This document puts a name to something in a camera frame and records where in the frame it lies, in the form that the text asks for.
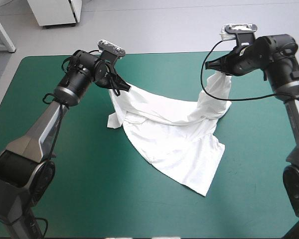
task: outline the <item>black cable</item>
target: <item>black cable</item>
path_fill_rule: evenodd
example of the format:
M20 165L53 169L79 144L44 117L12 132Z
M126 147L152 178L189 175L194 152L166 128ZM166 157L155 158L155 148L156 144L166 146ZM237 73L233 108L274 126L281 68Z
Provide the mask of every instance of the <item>black cable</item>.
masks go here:
M44 221L45 222L45 229L42 235L42 239L44 239L46 232L48 231L48 220L45 218L35 218L36 220Z
M93 51L89 51L88 53L92 53L92 52L99 52L100 50L93 50Z
M52 157L53 149L54 149L54 147L55 147L55 143L56 143L56 140L57 140L58 135L59 135L59 132L60 132L62 119L63 119L63 104L60 103L60 116L59 116L59 122L58 122L58 126L57 126L57 128L56 128L56 133L55 133L55 136L54 136L54 139L53 139L53 143L52 143L52 146L51 146L51 150L50 150L50 153L49 153L49 156L48 156L47 160L50 160L51 157Z
M272 97L272 96L289 96L291 99L294 100L298 100L299 98L296 98L295 96L291 95L291 94L287 94L287 93L279 93L279 94L269 94L269 95L265 95L265 96L259 96L259 97L252 97L252 98L241 98L241 99L224 99L224 98L219 98L216 96L213 96L212 94L208 93L204 87L203 84L203 70L204 70L204 66L206 63L207 58L210 56L210 54L213 52L213 50L216 48L216 46L218 46L220 43L222 43L223 41L219 41L217 42L213 48L210 50L210 52L208 52L207 56L205 57L203 64L201 66L201 70L200 70L200 84L201 87L203 89L203 91L210 97L216 99L216 100L220 100L220 101L254 101L254 100L260 100L260 99L264 99L264 98L268 98L268 97Z

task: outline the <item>white cabinet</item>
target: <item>white cabinet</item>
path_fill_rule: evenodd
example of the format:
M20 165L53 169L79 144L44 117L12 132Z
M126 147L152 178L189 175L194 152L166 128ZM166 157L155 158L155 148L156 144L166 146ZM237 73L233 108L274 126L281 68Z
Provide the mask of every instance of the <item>white cabinet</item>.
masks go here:
M40 26L80 22L82 0L28 0Z

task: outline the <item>white cloth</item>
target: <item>white cloth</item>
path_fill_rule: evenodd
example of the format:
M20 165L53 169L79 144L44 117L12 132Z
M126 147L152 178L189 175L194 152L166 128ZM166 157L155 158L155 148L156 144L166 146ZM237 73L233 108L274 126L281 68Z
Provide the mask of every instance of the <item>white cloth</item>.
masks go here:
M216 72L207 79L206 90L227 98L230 76ZM124 131L136 150L156 169L206 196L225 150L213 135L216 123L231 102L199 93L198 102L154 95L131 85L116 97L110 90L115 113L108 127Z

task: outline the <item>green tabletop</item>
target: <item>green tabletop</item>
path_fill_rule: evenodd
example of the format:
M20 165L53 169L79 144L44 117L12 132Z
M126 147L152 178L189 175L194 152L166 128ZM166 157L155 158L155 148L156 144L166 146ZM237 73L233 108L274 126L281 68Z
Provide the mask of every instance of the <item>green tabletop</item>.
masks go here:
M225 53L215 52L210 59ZM116 69L149 92L196 101L205 56L130 54ZM0 152L44 111L41 99L63 77L64 58L22 60L0 106ZM204 78L211 74L205 71ZM231 97L269 93L261 71L232 78ZM295 143L279 100L233 103L219 120L215 136L226 149L206 197L148 164L122 128L107 128L113 111L108 91L91 86L66 115L55 147L55 178L33 208L49 221L47 237L277 238L298 220L282 181L285 158Z

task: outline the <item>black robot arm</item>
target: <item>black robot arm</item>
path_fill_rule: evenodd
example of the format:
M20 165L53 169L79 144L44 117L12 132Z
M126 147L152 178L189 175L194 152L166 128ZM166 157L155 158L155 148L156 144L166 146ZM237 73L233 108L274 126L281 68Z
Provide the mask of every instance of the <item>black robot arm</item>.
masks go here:
M125 51L105 40L98 46L101 54L78 50L67 58L65 76L55 88L54 100L26 132L10 142L0 155L0 221L12 239L41 239L34 217L34 207L54 177L55 165L50 160L61 120L72 106L83 98L88 87L129 91L130 86L114 69Z
M287 157L291 165L285 168L283 179L292 207L299 217L299 64L295 57L298 45L286 34L255 39L256 30L253 24L224 26L223 40L236 39L237 45L227 55L206 62L205 67L234 76L261 69L276 97L284 102L296 146ZM283 238L299 239L299 222Z

